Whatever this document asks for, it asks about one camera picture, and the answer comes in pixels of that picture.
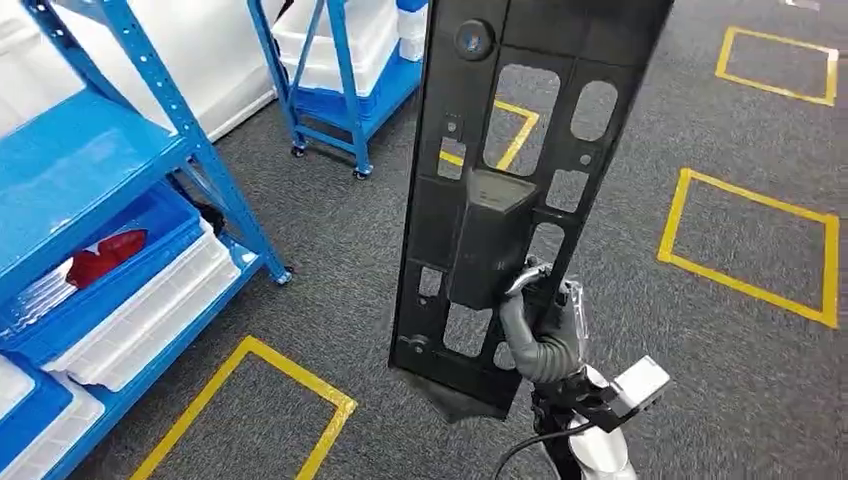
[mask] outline black plastic bracket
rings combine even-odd
[[[521,381],[493,362],[503,341],[497,313],[478,356],[445,347],[451,303],[495,307],[523,266],[536,225],[553,223],[564,232],[553,272],[525,294],[528,308],[550,307],[672,2],[431,0],[389,365],[416,376],[449,418],[505,418]],[[561,80],[536,170],[527,177],[483,162],[497,80],[511,64]],[[586,141],[570,125],[583,87],[594,80],[609,83],[618,96],[606,132]],[[458,180],[437,174],[443,136],[466,145]],[[592,157],[588,165],[580,162],[584,154]],[[588,174],[573,212],[545,202],[557,170]],[[442,273],[436,296],[419,294],[424,267]]]

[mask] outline red object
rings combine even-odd
[[[98,278],[127,261],[147,241],[147,230],[130,230],[113,235],[97,244],[97,252],[83,250],[73,255],[74,263],[65,281],[77,288],[85,288]]]

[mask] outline white plastic bin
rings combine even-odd
[[[400,38],[419,38],[427,34],[427,5],[416,12],[398,9],[398,35]]]
[[[212,227],[201,225],[203,236],[43,368],[115,392],[135,378],[240,274]]]
[[[294,2],[271,29],[280,46],[280,60],[294,79],[315,0]],[[392,0],[350,0],[345,4],[356,95],[367,97],[397,47],[398,11]],[[338,56],[326,5],[312,39],[300,86],[344,92]]]
[[[103,415],[104,407],[82,387],[64,375],[53,375],[73,395],[70,405],[35,437],[0,473],[0,480],[42,478]]]
[[[0,419],[6,416],[35,388],[35,380],[10,362],[0,356]]]
[[[424,56],[424,45],[427,37],[421,35],[418,38],[400,39],[400,56],[410,62],[417,62]]]

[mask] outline blue shelving unit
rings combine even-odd
[[[22,0],[86,88],[0,139],[0,302],[22,291],[109,218],[180,170],[239,232],[220,239],[237,280],[127,387],[91,391],[105,414],[48,474],[67,476],[212,318],[265,266],[291,274],[176,88],[125,0],[57,0],[109,28],[176,128],[136,112],[97,70],[47,0]]]
[[[384,82],[385,87],[381,92],[380,104],[377,106],[370,118],[363,120],[359,112],[359,100],[356,96],[356,84],[353,76],[353,65],[350,59],[350,47],[347,41],[347,29],[345,27],[345,0],[326,0],[327,11],[330,18],[330,28],[333,32],[333,40],[336,47],[336,55],[339,59],[339,69],[342,78],[342,89],[344,90],[345,111],[328,110],[327,112],[304,112],[298,107],[297,92],[300,78],[306,64],[312,40],[315,37],[315,29],[325,0],[317,0],[312,19],[306,33],[303,51],[294,79],[289,81],[288,72],[280,63],[280,52],[271,29],[265,21],[261,0],[247,0],[250,16],[259,36],[259,43],[265,54],[265,60],[271,71],[271,78],[277,88],[279,104],[283,111],[283,117],[292,132],[292,154],[299,157],[306,148],[306,138],[313,138],[321,142],[340,148],[352,153],[356,157],[356,166],[353,175],[356,178],[367,178],[374,167],[368,159],[368,140],[388,120],[391,114],[409,97],[418,87],[421,81],[421,62],[390,62],[383,71],[383,76],[388,79]],[[353,142],[346,142],[323,132],[304,125],[301,116],[306,115],[328,125],[332,125],[351,133]]]

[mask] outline yellow floor marking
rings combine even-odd
[[[495,100],[495,106],[502,110],[516,113],[525,118],[524,124],[521,126],[521,129],[518,130],[518,133],[515,135],[515,138],[512,139],[512,143],[510,143],[509,147],[507,147],[506,152],[504,152],[501,159],[498,160],[497,166],[495,167],[498,170],[506,170],[512,164],[512,161],[515,160],[515,156],[518,155],[518,151],[521,150],[521,147],[524,145],[524,142],[527,141],[527,137],[530,136],[530,132],[536,125],[536,122],[539,121],[539,114],[527,110],[525,108],[521,108],[517,105],[502,102],[500,100]],[[446,160],[456,166],[462,166],[462,157],[454,155],[452,153],[448,153],[444,150],[439,152],[439,158],[441,158],[442,160]]]
[[[809,48],[811,50],[817,50],[819,52],[827,54],[827,65],[825,67],[827,69],[827,76],[825,79],[824,95],[821,97],[806,95],[799,92],[793,92],[792,90],[786,88],[767,85],[765,83],[756,82],[754,80],[749,80],[747,78],[742,78],[731,73],[727,73],[727,61],[730,58],[731,46],[733,45],[733,40],[736,38],[737,34],[763,38],[765,40],[772,40],[775,42],[785,43],[787,45],[794,45],[796,47],[801,48]],[[722,43],[721,45],[721,53],[719,53],[718,56],[715,74],[719,78],[730,80],[731,82],[741,83],[742,85],[747,85],[749,87],[759,88],[760,90],[765,90],[766,92],[776,93],[778,95],[784,95],[787,97],[796,98],[798,100],[804,100],[807,102],[832,107],[836,103],[836,79],[838,62],[839,50],[835,48],[823,47],[821,45],[801,42],[798,40],[793,40],[791,38],[779,37],[770,33],[755,32],[753,30],[746,30],[744,28],[730,26],[727,27],[727,31],[724,33],[724,43]]]
[[[174,423],[168,433],[165,434],[165,437],[162,438],[159,444],[156,445],[147,458],[144,459],[141,466],[138,467],[138,470],[136,470],[132,477],[130,477],[130,480],[145,480],[153,473],[153,470],[156,469],[168,452],[171,451],[180,437],[182,437],[191,425],[191,422],[193,422],[200,412],[203,411],[203,408],[206,407],[206,404],[209,403],[212,396],[215,395],[219,388],[221,388],[221,385],[224,384],[227,377],[233,373],[233,370],[235,370],[239,363],[244,360],[244,357],[247,356],[248,353],[253,353],[259,356],[283,373],[295,379],[304,387],[312,390],[323,399],[336,406],[336,412],[333,415],[333,418],[330,420],[329,424],[327,424],[327,427],[324,429],[324,433],[321,434],[321,438],[318,440],[318,443],[312,448],[312,452],[309,454],[309,457],[300,467],[300,472],[298,472],[296,479],[308,480],[315,476],[315,473],[318,471],[318,467],[321,466],[321,462],[324,460],[324,457],[327,456],[330,447],[332,447],[333,443],[335,443],[336,437],[338,437],[345,421],[347,421],[347,418],[356,408],[356,402],[334,388],[332,385],[316,377],[312,372],[292,362],[258,339],[252,336],[247,336],[244,340],[242,340],[239,346],[236,347],[235,351],[230,354],[229,358],[224,361],[218,371],[215,372],[215,375],[212,376],[209,383],[203,387],[203,390],[200,391],[188,408],[186,408],[182,416],[180,416],[177,422]]]
[[[680,225],[680,219],[683,216],[683,206],[686,203],[686,194],[689,190],[689,183],[693,178],[754,202],[824,224],[824,268],[822,273],[822,309],[820,311],[781,297],[780,295],[769,292],[760,287],[745,283],[711,268],[698,265],[697,263],[679,257],[672,252],[674,249],[674,239],[677,236],[677,227]],[[776,200],[750,190],[745,190],[744,188],[731,185],[727,182],[698,173],[689,168],[683,168],[680,170],[680,180],[677,182],[677,188],[674,191],[674,198],[671,201],[671,209],[668,213],[668,220],[666,221],[662,240],[660,241],[660,248],[657,252],[657,260],[677,265],[678,267],[696,275],[707,277],[710,280],[748,294],[754,298],[765,300],[771,304],[777,305],[778,307],[795,312],[802,317],[816,322],[821,322],[828,327],[838,328],[836,312],[837,284],[839,281],[839,217],[836,215],[813,212],[806,208],[781,202],[780,200]]]

